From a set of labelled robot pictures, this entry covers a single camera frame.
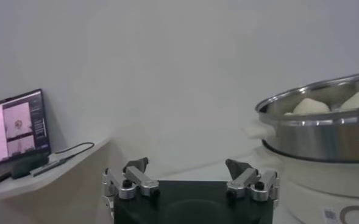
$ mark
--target label sticker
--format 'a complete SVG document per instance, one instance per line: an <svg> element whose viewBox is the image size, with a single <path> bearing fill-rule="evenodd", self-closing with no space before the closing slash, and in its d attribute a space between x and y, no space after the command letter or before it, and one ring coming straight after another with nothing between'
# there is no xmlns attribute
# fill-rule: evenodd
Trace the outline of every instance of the label sticker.
<svg viewBox="0 0 359 224"><path fill-rule="evenodd" d="M339 224L338 214L332 208L322 208L325 224Z"/></svg>

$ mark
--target cable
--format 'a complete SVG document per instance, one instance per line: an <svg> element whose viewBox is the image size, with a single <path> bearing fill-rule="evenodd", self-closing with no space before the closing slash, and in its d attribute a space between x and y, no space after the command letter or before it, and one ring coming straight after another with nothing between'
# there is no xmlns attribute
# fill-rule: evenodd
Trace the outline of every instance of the cable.
<svg viewBox="0 0 359 224"><path fill-rule="evenodd" d="M60 152L55 152L55 154L65 153L65 152L68 152L68 151L70 151L70 150L72 150L72 149L78 148L79 146L82 146L82 145L90 145L90 146L87 147L86 149L83 149L83 150L80 151L80 152L77 152L77 153L75 153L75 154L72 154L72 155L70 155L70 156L67 156L67 157L65 157L65 158L62 158L62 160L65 160L65 161L66 161L66 160L69 160L69 159L71 159L71 158L73 158L73 157L75 157L75 156L77 156L77 155L83 153L83 152L86 152L87 150L89 150L89 149L91 149L92 147L94 147L94 146L95 146L95 143L93 143L93 142L83 142L83 143L80 143L80 144L78 144L78 145L72 146L71 148L68 148L68 149L66 149L66 150L63 150L63 151L60 151Z"/></svg>
<svg viewBox="0 0 359 224"><path fill-rule="evenodd" d="M68 160L70 160L71 158L74 158L75 156L77 156L77 155L79 155L79 154L81 154L81 153L83 153L83 152L86 152L87 150L89 150L89 149L91 149L92 147L94 147L94 146L95 146L95 143L93 143L93 142L83 142L83 143L80 143L80 144L78 144L78 145L72 146L72 147L69 148L69 149L63 150L63 151L61 151L61 152L55 152L54 154L65 153L65 152L68 152L68 151L70 151L70 150L72 150L72 149L75 149L75 148L77 148L77 147L79 147L79 146L82 146L82 145L90 145L90 146L88 146L86 149L83 149L83 150L80 151L80 152L77 152L77 153L72 154L72 155L70 155L70 156L66 156L66 157L61 158L61 159L57 159L56 161L50 162L50 163L48 163L47 165L41 166L41 167L39 167L39 168L37 168L37 169L35 169L35 170L31 170L31 171L30 171L30 174L31 174L33 177L36 177L36 176L38 176L38 175L40 175L40 174L43 174L43 173L45 173L45 172L47 172L47 171L49 171L49 170L51 170L51 169L53 169L53 168L55 168L55 167L61 166L62 164L65 164Z"/></svg>

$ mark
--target black cable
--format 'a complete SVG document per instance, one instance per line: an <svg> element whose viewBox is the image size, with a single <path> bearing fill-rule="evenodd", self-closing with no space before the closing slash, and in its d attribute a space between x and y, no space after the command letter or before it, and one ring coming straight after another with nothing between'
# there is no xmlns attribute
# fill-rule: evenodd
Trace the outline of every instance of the black cable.
<svg viewBox="0 0 359 224"><path fill-rule="evenodd" d="M66 158L62 158L61 160L65 160L65 161L66 161L66 160L69 160L69 159L71 159L71 158L73 158L73 157L75 157L75 156L77 156L77 155L83 153L83 152L86 152L87 150L89 150L89 149L91 149L92 147L94 147L94 146L95 146L95 143L93 143L93 142L83 142L83 143L80 143L80 144L78 144L78 145L72 146L72 147L69 148L69 149L66 149L66 150L63 150L63 151L60 151L60 152L55 152L55 154L65 153L65 152L68 152L68 151L70 151L70 150L72 150L72 149L78 148L79 146L82 146L82 145L90 145L90 146L87 147L86 149L83 149L83 150L80 151L80 152L77 152L77 153L75 153L75 154L72 154L72 155L70 155L70 156L67 156Z"/></svg>

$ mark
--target screw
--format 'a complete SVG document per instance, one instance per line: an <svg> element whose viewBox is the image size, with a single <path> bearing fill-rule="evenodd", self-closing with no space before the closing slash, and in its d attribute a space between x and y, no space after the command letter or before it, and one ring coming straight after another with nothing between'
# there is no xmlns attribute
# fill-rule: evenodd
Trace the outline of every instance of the screw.
<svg viewBox="0 0 359 224"><path fill-rule="evenodd" d="M132 187L132 182L130 180L123 181L123 188L130 188Z"/></svg>
<svg viewBox="0 0 359 224"><path fill-rule="evenodd" d="M255 189L256 189L256 190L261 191L261 190L263 190L264 188L265 188L265 184L264 184L264 183L262 183L262 182L260 182L260 181L258 181L258 182L255 183Z"/></svg>

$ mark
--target pot rim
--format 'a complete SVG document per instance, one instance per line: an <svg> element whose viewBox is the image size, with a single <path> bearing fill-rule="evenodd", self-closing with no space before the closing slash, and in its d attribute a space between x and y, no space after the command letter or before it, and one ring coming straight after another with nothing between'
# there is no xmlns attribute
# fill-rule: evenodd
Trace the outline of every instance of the pot rim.
<svg viewBox="0 0 359 224"><path fill-rule="evenodd" d="M266 120L277 120L277 121L315 121L315 124L307 124L307 125L319 125L319 121L324 121L324 124L331 123L334 124L335 120L340 119L344 120L344 118L348 117L357 117L359 116L359 109L354 110L347 110L347 111L331 111L329 113L321 113L321 114L308 114L308 115L279 115L279 114L268 114L266 113L265 107L270 105L271 103L274 103L282 98L292 96L295 94L302 94L306 91L314 91L317 89L322 89L330 86L335 85L348 85L351 83L359 82L359 73L354 75L349 75L345 77L340 77L337 79L330 79L330 80L324 80L320 82L314 82L305 86L297 87L290 89L288 91L282 92L280 94L277 94L275 96L269 97L265 100L262 100L260 103L257 104L255 107L256 112L263 118L266 118Z"/></svg>

